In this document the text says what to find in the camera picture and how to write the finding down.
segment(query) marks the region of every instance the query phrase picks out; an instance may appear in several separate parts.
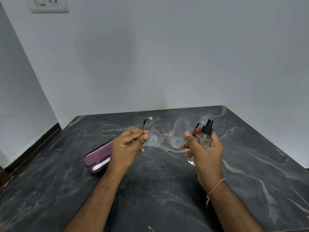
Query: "fingernail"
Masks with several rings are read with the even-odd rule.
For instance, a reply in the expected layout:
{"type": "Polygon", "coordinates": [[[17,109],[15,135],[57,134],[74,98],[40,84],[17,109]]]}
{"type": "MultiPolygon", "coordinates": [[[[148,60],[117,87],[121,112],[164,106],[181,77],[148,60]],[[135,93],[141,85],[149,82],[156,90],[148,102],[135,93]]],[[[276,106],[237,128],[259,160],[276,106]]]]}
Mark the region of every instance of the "fingernail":
{"type": "Polygon", "coordinates": [[[190,136],[191,133],[189,131],[184,132],[184,137],[186,138],[187,136],[190,136]]]}

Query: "person's left hand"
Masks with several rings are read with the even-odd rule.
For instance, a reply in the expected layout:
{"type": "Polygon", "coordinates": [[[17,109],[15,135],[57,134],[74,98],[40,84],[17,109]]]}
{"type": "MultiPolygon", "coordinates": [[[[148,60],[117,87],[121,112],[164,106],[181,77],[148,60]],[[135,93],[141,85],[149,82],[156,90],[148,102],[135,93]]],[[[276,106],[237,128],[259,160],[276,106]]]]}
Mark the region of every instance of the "person's left hand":
{"type": "Polygon", "coordinates": [[[141,129],[127,129],[119,137],[114,138],[112,152],[106,172],[120,177],[121,179],[128,171],[134,158],[149,137],[149,131],[141,129]]]}

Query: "dark baseboard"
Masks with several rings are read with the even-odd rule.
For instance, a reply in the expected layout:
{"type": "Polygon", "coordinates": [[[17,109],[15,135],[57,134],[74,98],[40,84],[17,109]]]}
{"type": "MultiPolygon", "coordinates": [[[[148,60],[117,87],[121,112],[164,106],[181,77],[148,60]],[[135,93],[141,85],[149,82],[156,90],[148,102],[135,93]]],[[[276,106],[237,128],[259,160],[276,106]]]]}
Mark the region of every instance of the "dark baseboard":
{"type": "Polygon", "coordinates": [[[0,193],[1,188],[17,177],[61,131],[59,123],[55,124],[13,163],[4,170],[0,167],[0,193]]]}

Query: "clear spray bottle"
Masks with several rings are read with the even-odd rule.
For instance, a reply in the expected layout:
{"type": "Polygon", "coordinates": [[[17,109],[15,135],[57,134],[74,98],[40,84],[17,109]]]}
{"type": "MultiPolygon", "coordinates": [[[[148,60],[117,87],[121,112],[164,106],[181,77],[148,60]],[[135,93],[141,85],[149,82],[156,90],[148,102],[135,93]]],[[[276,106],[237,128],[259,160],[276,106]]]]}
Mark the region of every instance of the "clear spray bottle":
{"type": "MultiPolygon", "coordinates": [[[[207,149],[210,147],[211,145],[211,134],[213,132],[213,129],[212,129],[212,124],[213,124],[213,120],[208,120],[206,125],[203,126],[202,128],[202,132],[200,134],[198,134],[196,136],[196,141],[202,146],[202,148],[204,149],[207,149]]],[[[192,164],[193,166],[195,166],[195,163],[194,163],[194,157],[192,155],[192,153],[190,153],[189,157],[188,157],[188,162],[190,164],[192,164]]]]}

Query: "marble tabletop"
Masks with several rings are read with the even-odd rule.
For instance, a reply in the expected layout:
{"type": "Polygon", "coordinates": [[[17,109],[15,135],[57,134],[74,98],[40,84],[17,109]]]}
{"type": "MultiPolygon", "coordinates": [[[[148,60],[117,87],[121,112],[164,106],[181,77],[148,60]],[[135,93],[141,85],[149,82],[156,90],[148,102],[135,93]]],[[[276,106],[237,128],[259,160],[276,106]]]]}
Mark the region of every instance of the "marble tabletop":
{"type": "MultiPolygon", "coordinates": [[[[76,117],[0,195],[0,231],[62,231],[103,173],[82,156],[145,117],[151,133],[183,135],[214,120],[226,182],[266,231],[309,227],[309,171],[224,106],[76,117]]],[[[293,145],[293,139],[287,140],[293,145]]],[[[222,231],[185,150],[145,146],[122,179],[105,231],[222,231]]]]}

